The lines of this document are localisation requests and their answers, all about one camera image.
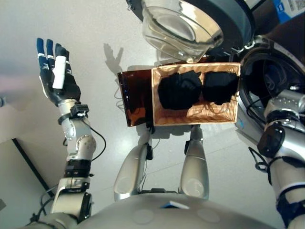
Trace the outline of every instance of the robot finger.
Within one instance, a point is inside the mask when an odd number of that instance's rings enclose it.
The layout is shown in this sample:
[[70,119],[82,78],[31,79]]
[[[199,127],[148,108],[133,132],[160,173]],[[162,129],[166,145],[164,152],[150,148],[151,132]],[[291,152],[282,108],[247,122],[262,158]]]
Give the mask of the robot finger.
[[70,55],[70,52],[68,50],[66,50],[66,57],[67,57],[67,60],[66,60],[66,72],[68,74],[72,74],[72,70],[71,70],[71,65],[70,65],[70,62],[69,62],[69,55]]
[[55,67],[55,60],[53,54],[53,41],[51,39],[47,40],[47,59],[49,67],[53,69]]
[[48,64],[47,58],[44,53],[42,38],[37,38],[36,47],[37,47],[37,53],[38,53],[37,57],[38,57],[38,61],[39,61],[39,67],[41,69],[49,69],[49,64]]

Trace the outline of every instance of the black electrical wire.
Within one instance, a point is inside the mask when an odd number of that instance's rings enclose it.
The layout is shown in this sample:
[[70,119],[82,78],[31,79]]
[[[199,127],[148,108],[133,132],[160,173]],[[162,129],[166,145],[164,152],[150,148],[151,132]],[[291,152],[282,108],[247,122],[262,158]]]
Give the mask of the black electrical wire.
[[258,7],[260,7],[266,0],[260,0],[255,6],[251,8],[251,11],[255,11]]
[[67,144],[67,139],[66,139],[66,138],[63,140],[62,145],[63,145],[63,146],[68,146],[68,144]]
[[[40,206],[41,206],[41,207],[43,206],[43,202],[42,202],[43,197],[44,197],[46,194],[48,194],[49,192],[51,192],[53,189],[55,189],[57,186],[58,186],[58,184],[55,185],[55,186],[53,186],[53,187],[51,187],[50,189],[48,189],[45,193],[43,193],[43,194],[40,196]],[[47,215],[45,208],[42,209],[42,212],[43,212],[43,214],[44,214],[45,216]]]
[[103,139],[103,141],[104,141],[104,149],[100,152],[100,154],[98,154],[94,159],[92,159],[92,161],[94,161],[94,160],[96,160],[99,156],[101,156],[102,155],[102,153],[105,151],[105,149],[106,149],[106,140],[105,140],[105,138],[103,137],[103,135],[101,135],[99,132],[97,132],[96,130],[94,130],[89,124],[87,124],[87,123],[85,123],[85,121],[82,119],[81,120],[85,125],[87,125],[93,132],[95,132],[98,136],[100,136],[102,139]]
[[48,203],[50,203],[52,200],[54,200],[54,197],[49,198],[43,205],[42,207],[39,209],[37,215],[35,215],[35,213],[33,213],[33,216],[30,219],[30,223],[28,223],[26,226],[30,225],[32,222],[38,222],[40,215],[42,213],[42,211],[44,210],[44,208],[47,206]]
[[[266,160],[263,158],[262,155],[260,155],[259,153],[257,153],[253,148],[248,147],[250,153],[252,154],[254,161],[255,161],[255,168],[261,172],[267,173],[269,165],[266,162]],[[259,162],[255,156],[255,154],[262,160],[261,162]]]
[[246,112],[247,112],[247,115],[249,115],[250,118],[265,124],[266,123],[265,120],[260,118],[253,110],[250,110],[253,107],[253,105],[255,103],[257,103],[258,101],[261,101],[261,99],[255,100],[254,102],[250,103],[250,105],[247,106]]
[[50,199],[48,199],[46,202],[44,202],[44,204],[42,205],[42,207],[39,209],[38,213],[37,213],[37,217],[38,219],[40,218],[41,212],[43,211],[43,209],[47,206],[48,203],[50,203],[52,200],[54,200],[54,197],[51,197]]

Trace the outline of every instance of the black object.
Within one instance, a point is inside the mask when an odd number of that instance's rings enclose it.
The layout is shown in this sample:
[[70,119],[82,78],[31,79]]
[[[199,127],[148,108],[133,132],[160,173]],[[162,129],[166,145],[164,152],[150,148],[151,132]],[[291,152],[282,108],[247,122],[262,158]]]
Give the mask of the black object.
[[203,98],[206,101],[222,105],[231,101],[237,92],[238,76],[235,73],[208,72],[203,84]]
[[69,160],[66,163],[64,177],[88,177],[90,167],[89,160]]
[[276,120],[284,120],[284,119],[289,119],[289,120],[294,120],[299,122],[299,118],[295,115],[294,112],[292,111],[286,111],[286,110],[275,110],[272,111],[267,115],[267,122],[273,122]]
[[153,148],[148,144],[146,143],[146,147],[147,147],[147,155],[146,155],[146,160],[153,160]]
[[285,130],[277,124],[268,127],[262,135],[257,148],[261,155],[273,158],[285,139]]
[[158,94],[163,108],[173,110],[189,109],[198,102],[201,93],[201,72],[194,70],[186,73],[174,73],[163,78],[158,87]]
[[88,117],[89,107],[87,104],[81,104],[76,102],[75,105],[70,109],[70,113],[64,114],[57,120],[58,124],[61,125],[66,118],[75,119]]
[[[17,147],[17,149],[19,150],[19,152],[21,153],[21,155],[22,155],[23,159],[25,160],[25,162],[29,165],[29,167],[32,170],[32,172],[34,173],[34,175],[37,177],[37,179],[39,180],[41,185],[44,187],[44,189],[46,191],[49,190],[50,187],[47,185],[47,183],[44,181],[44,179],[42,178],[40,173],[37,171],[36,167],[33,165],[31,160],[29,159],[28,155],[25,153],[25,151],[23,150],[23,148],[19,144],[18,140],[16,138],[14,138],[14,139],[12,139],[12,141],[15,144],[15,146]],[[52,192],[49,192],[48,194],[49,194],[50,197],[54,196],[54,194]]]
[[166,191],[164,188],[152,188],[151,190],[142,190],[141,194],[145,193],[177,193],[176,191]]
[[89,107],[87,104],[81,104],[76,103],[70,110],[71,112],[71,116],[72,118],[79,118],[79,117],[83,117],[82,114],[85,114],[85,116],[87,115],[87,113],[89,112]]
[[78,223],[84,221],[85,219],[91,216],[91,207],[92,207],[92,195],[90,193],[85,193],[82,203],[80,217],[78,218]]
[[189,148],[190,145],[190,141],[186,141],[185,142],[185,146],[184,146],[184,154],[186,155],[187,149]]
[[[290,190],[297,188],[305,188],[305,185],[294,186],[291,187]],[[276,209],[281,214],[286,227],[288,227],[293,219],[305,214],[305,199],[300,202],[289,203],[285,196],[288,191],[284,191],[280,194],[276,205]]]

